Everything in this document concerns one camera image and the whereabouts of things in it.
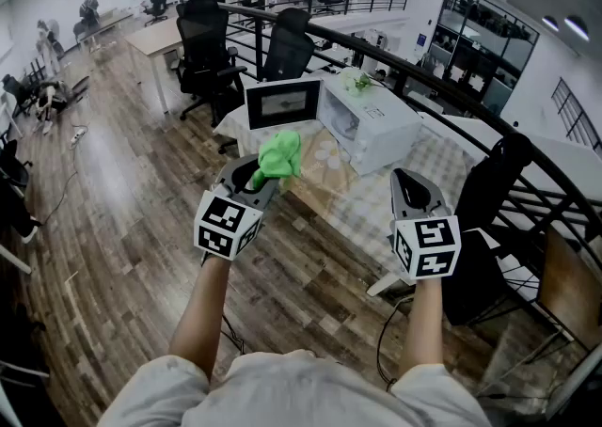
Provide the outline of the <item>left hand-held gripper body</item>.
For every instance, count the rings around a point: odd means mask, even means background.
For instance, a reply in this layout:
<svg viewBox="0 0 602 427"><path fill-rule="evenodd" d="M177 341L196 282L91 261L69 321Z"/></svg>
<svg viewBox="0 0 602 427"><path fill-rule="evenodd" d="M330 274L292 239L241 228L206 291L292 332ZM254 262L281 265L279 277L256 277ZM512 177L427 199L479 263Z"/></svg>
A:
<svg viewBox="0 0 602 427"><path fill-rule="evenodd" d="M256 164L251 154L228 162L201 198L194 222L194 246L227 260L235 259L256 237L264 211L277 191L278 179L268 179L259 190L252 184L234 192L233 171Z"/></svg>

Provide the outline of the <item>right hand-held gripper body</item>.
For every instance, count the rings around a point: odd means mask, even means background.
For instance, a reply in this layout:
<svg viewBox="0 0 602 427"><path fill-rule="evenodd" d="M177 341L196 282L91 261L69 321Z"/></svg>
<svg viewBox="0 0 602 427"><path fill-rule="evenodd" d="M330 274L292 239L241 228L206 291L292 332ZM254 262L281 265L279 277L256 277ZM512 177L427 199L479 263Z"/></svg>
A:
<svg viewBox="0 0 602 427"><path fill-rule="evenodd" d="M429 189L429 204L407 205L404 201L404 177L414 179L417 187ZM453 274L461 251L458 218L451 213L439 187L418 173L395 168L390 174L391 247L403 271L412 280L448 277Z"/></svg>

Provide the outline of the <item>green cloth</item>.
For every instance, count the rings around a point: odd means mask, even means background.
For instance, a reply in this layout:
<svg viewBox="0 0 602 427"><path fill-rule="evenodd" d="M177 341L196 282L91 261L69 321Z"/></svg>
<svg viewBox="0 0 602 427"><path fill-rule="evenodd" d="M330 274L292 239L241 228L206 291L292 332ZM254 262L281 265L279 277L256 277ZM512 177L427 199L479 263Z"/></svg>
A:
<svg viewBox="0 0 602 427"><path fill-rule="evenodd" d="M301 171L301 137L298 132L284 130L265 142L258 155L258 168L251 177L254 190L268 179L299 177Z"/></svg>

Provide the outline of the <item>glass microwave turntable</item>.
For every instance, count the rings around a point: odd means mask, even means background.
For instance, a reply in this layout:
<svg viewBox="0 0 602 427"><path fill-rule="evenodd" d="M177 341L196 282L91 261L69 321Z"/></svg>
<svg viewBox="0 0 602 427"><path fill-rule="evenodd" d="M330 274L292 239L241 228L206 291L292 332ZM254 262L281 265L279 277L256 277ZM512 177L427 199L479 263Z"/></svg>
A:
<svg viewBox="0 0 602 427"><path fill-rule="evenodd" d="M334 113L332 127L342 137L354 141L359 126L359 118L350 110L343 108Z"/></svg>

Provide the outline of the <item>person's right forearm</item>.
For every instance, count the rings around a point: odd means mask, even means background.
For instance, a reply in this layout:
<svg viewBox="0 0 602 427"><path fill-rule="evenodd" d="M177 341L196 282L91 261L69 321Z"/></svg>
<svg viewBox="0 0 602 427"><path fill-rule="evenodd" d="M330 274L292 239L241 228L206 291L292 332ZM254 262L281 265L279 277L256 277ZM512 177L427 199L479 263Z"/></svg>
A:
<svg viewBox="0 0 602 427"><path fill-rule="evenodd" d="M416 283L400 359L400 378L420 365L443 364L442 332L441 279L419 280Z"/></svg>

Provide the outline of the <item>person's left forearm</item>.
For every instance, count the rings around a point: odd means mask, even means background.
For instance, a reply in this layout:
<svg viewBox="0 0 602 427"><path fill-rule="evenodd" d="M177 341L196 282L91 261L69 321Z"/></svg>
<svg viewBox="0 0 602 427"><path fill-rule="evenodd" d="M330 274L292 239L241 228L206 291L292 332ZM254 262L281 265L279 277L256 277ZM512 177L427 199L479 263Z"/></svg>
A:
<svg viewBox="0 0 602 427"><path fill-rule="evenodd" d="M209 257L201 266L168 353L184 358L212 379L220 342L231 261Z"/></svg>

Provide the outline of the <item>checkered tablecloth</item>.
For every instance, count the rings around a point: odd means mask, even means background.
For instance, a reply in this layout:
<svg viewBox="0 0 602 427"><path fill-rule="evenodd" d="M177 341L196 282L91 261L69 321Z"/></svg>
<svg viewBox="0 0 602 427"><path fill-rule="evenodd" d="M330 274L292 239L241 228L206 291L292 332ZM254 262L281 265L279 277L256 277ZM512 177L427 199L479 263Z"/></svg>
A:
<svg viewBox="0 0 602 427"><path fill-rule="evenodd" d="M454 210L474 164L452 139L423 126L405 158L360 176L350 165L350 155L318 120L258 130L248 128L246 108L241 106L222 119L214 130L237 140L239 153L257 153L280 131L296 131L301 138L300 175L284 182L328 225L408 284L413 281L391 251L390 173L396 167L419 173L435 183Z"/></svg>

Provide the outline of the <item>black office chair right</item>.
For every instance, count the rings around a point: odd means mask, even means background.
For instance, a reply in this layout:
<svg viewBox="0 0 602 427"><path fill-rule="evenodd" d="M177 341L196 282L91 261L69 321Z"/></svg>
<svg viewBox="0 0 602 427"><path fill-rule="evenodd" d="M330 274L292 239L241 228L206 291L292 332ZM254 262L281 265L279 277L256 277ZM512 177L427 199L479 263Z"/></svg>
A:
<svg viewBox="0 0 602 427"><path fill-rule="evenodd" d="M500 206L533 158L533 145L523 134L500 139L467 175L455 215L460 231L484 228L495 219Z"/></svg>

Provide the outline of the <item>black metal railing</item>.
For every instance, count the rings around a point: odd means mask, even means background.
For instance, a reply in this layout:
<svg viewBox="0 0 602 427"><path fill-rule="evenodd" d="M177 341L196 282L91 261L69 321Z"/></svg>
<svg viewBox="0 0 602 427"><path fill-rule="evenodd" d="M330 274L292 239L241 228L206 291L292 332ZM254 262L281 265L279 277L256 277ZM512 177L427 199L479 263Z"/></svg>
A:
<svg viewBox="0 0 602 427"><path fill-rule="evenodd" d="M254 35L251 45L257 67L255 77L263 78L267 52L262 43L268 36L263 29L275 24L273 11L276 0L233 0L226 6L230 14L240 18L230 23L238 32ZM338 13L313 14L308 0L281 0L283 5L306 11L310 18L333 15L346 16L355 12L402 11L407 0L343 0ZM375 59L394 71L390 91L409 105L424 113L435 126L453 134L472 147L475 153L491 154L495 143L507 134L516 133L515 126L496 117L465 92L423 68L421 61L410 62L385 52L366 40L355 39L325 25L307 25L306 33L327 43L338 44L364 58ZM502 245L521 262L522 268L539 279L545 258L545 239L548 227L553 227L587 264L602 284L602 256L597 255L589 242L602 233L602 180L599 191L589 195L580 184L581 175L572 171L573 162L563 160L546 139L529 138L533 145L531 163L511 187L493 222L486 230L501 239ZM542 308L536 305L552 323L562 329ZM562 330L571 340L570 335Z"/></svg>

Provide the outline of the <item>white flower bouquet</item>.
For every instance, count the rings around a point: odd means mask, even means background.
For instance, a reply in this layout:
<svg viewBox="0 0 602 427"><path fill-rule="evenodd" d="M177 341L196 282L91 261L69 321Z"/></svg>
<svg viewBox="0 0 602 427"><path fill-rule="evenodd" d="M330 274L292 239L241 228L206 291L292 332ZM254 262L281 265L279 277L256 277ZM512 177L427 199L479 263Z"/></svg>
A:
<svg viewBox="0 0 602 427"><path fill-rule="evenodd" d="M348 67L339 73L343 89L352 97L359 97L373 85L371 77L364 71Z"/></svg>

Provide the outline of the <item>brown wooden board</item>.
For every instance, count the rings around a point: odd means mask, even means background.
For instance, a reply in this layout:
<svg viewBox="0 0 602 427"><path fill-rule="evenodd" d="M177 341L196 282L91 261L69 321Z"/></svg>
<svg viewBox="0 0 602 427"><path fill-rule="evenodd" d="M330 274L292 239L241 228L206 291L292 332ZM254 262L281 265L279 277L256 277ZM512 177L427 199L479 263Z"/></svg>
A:
<svg viewBox="0 0 602 427"><path fill-rule="evenodd" d="M536 303L584 349L602 343L602 284L553 227L546 231Z"/></svg>

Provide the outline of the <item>black-framed glass partition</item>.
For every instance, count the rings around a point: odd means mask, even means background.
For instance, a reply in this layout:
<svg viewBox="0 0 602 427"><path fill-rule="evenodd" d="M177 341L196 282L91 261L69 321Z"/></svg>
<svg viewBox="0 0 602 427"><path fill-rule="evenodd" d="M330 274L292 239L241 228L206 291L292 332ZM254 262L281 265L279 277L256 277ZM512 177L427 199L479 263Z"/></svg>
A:
<svg viewBox="0 0 602 427"><path fill-rule="evenodd" d="M443 0L429 55L436 75L499 115L539 37L487 0Z"/></svg>

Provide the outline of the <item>wooden desk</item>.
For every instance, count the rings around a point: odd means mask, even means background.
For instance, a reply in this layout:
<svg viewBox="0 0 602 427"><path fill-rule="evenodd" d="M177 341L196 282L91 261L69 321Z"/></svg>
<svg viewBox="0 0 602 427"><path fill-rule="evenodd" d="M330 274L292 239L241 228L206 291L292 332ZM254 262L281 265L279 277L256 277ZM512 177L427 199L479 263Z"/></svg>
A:
<svg viewBox="0 0 602 427"><path fill-rule="evenodd" d="M133 16L134 14L130 10L120 10L112 17L103 19L98 24L87 28L76 36L80 51L85 54L93 54L101 50L104 43L100 40L100 36L115 27L121 29L121 23Z"/></svg>
<svg viewBox="0 0 602 427"><path fill-rule="evenodd" d="M148 59L161 108L163 113L167 115L169 109L158 71L157 59L165 53L177 50L182 45L177 19L173 17L154 25L145 26L129 34L124 40L132 65L132 74L135 82L139 85L141 84L141 76L137 67L136 54Z"/></svg>

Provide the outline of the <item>black window grille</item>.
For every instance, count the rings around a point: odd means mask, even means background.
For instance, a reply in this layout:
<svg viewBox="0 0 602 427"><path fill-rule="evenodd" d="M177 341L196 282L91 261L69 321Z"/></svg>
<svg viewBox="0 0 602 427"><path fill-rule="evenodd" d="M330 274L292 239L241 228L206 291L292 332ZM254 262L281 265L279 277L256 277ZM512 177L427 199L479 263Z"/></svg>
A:
<svg viewBox="0 0 602 427"><path fill-rule="evenodd" d="M602 137L566 82L560 78L551 100L565 129L565 138L592 149L602 159Z"/></svg>

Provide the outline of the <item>person's white shirt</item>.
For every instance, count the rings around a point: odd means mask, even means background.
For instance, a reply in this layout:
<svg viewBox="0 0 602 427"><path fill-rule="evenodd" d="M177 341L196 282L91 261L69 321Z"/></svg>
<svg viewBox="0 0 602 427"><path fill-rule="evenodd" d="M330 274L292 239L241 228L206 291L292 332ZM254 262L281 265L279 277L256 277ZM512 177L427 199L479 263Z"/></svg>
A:
<svg viewBox="0 0 602 427"><path fill-rule="evenodd" d="M305 350L236 358L211 387L179 356L143 365L98 427L492 427L441 364L419 365L388 391Z"/></svg>

